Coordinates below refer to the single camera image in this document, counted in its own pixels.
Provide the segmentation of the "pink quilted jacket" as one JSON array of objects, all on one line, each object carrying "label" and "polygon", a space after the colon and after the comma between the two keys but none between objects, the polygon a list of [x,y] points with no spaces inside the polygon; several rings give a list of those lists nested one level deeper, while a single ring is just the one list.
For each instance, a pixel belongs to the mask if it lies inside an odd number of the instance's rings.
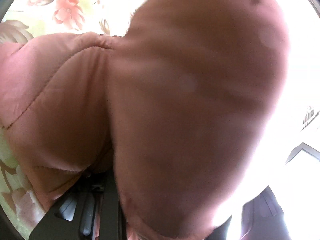
[{"label": "pink quilted jacket", "polygon": [[147,0],[123,37],[1,44],[1,128],[45,210],[96,164],[144,239],[204,239],[232,212],[288,45],[275,0]]}]

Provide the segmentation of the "floral bed sheet mattress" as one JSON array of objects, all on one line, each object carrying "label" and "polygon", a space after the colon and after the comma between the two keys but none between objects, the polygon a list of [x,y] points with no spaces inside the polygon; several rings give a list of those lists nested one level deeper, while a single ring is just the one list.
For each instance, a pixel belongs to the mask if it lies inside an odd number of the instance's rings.
[{"label": "floral bed sheet mattress", "polygon": [[[145,0],[1,0],[1,42],[53,33],[126,33]],[[28,239],[44,216],[28,179],[1,140],[1,239]]]}]

